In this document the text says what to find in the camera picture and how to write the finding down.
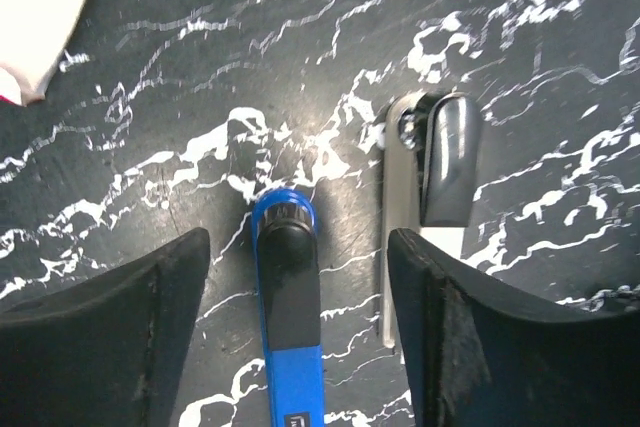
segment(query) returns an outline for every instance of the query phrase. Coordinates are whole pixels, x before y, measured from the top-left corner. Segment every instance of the black label on blue stapler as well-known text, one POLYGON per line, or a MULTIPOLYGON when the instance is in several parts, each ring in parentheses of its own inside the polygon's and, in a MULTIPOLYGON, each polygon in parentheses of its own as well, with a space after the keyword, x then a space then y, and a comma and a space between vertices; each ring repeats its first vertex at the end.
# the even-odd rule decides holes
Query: black label on blue stapler
POLYGON ((311 427, 311 416, 309 412, 285 415, 284 425, 287 427, 311 427))

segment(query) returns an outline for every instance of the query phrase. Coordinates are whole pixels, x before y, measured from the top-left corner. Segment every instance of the blue plastic strip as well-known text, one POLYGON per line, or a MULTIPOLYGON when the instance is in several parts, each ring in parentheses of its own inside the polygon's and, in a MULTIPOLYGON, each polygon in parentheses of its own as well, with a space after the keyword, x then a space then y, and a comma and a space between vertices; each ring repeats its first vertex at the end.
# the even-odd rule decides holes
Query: blue plastic strip
MULTIPOLYGON (((251 231, 256 268, 260 268, 256 245, 258 224, 264 211, 272 205, 290 202, 303 207, 311 215, 314 230, 316 214, 311 202, 301 192, 279 189, 263 196, 253 209, 251 231)), ((324 426, 324 379, 322 346, 270 351, 267 345, 265 316, 260 301, 260 321, 272 427, 324 426)))

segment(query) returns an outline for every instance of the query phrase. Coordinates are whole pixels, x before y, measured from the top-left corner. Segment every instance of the black marble table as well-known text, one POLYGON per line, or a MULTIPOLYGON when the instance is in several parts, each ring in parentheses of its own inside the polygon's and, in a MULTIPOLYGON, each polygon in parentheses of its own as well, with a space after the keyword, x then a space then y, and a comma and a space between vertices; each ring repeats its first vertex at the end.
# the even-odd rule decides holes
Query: black marble table
POLYGON ((640 0, 89 0, 47 100, 0 107, 0 306, 205 227, 173 424, 267 425, 247 220, 296 186, 320 216, 326 424, 412 425, 376 334, 385 109, 478 99, 466 262, 597 309, 640 284, 639 16, 640 0))

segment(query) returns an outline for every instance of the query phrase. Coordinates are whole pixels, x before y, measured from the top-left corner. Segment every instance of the black object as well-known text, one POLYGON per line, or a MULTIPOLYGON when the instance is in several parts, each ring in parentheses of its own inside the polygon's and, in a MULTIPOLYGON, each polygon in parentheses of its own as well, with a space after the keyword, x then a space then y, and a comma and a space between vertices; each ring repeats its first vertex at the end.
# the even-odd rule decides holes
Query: black object
POLYGON ((449 94, 430 107, 424 96, 416 106, 427 110, 420 202, 425 227, 469 225, 476 190, 476 164, 482 116, 467 96, 449 94))
POLYGON ((0 425, 168 425, 209 261, 192 230, 1 314, 0 425))
POLYGON ((640 311, 557 305, 407 229, 388 257, 418 427, 640 425, 640 311))
POLYGON ((300 206, 281 203, 264 218, 256 252, 269 350, 318 346, 320 277, 311 217, 300 206))

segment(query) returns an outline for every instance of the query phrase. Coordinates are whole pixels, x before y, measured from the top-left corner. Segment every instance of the tabletop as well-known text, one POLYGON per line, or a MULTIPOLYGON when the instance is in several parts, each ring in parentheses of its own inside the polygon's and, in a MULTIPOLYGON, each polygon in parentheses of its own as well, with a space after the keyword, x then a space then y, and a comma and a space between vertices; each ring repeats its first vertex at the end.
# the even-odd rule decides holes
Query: tabletop
POLYGON ((172 425, 268 422, 249 213, 319 217, 325 422, 413 425, 377 336, 384 116, 466 92, 464 260, 597 309, 640 284, 640 0, 88 0, 44 102, 0 106, 0 307, 187 230, 212 261, 172 425))

